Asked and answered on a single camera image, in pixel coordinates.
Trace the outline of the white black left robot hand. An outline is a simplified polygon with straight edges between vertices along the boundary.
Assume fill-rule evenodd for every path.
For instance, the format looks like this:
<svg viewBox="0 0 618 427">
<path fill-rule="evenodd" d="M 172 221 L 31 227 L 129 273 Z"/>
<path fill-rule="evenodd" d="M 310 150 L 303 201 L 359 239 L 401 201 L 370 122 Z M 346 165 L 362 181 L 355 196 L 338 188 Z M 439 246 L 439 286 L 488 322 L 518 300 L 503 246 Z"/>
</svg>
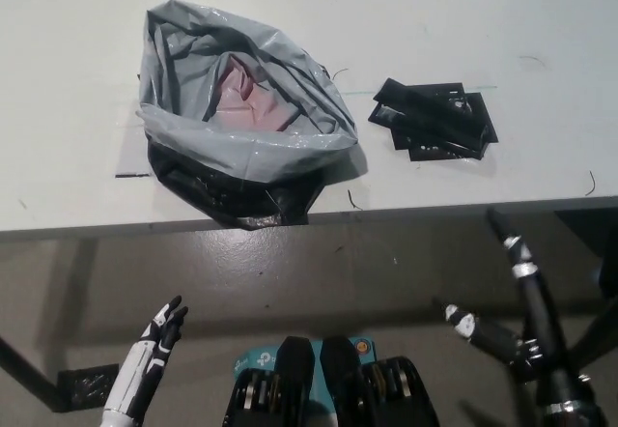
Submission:
<svg viewBox="0 0 618 427">
<path fill-rule="evenodd" d="M 182 297 L 166 303 L 131 346 L 103 408 L 100 426 L 142 426 L 188 312 Z"/>
</svg>

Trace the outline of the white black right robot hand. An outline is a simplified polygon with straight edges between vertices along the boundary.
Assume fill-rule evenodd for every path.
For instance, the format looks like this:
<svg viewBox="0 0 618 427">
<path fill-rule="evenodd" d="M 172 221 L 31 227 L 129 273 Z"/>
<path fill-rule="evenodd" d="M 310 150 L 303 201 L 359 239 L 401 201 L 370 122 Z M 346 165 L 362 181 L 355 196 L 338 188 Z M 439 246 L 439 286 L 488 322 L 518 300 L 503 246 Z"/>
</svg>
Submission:
<svg viewBox="0 0 618 427">
<path fill-rule="evenodd" d="M 467 343 L 506 364 L 523 364 L 530 346 L 515 332 L 455 304 L 442 306 L 445 321 Z"/>
</svg>

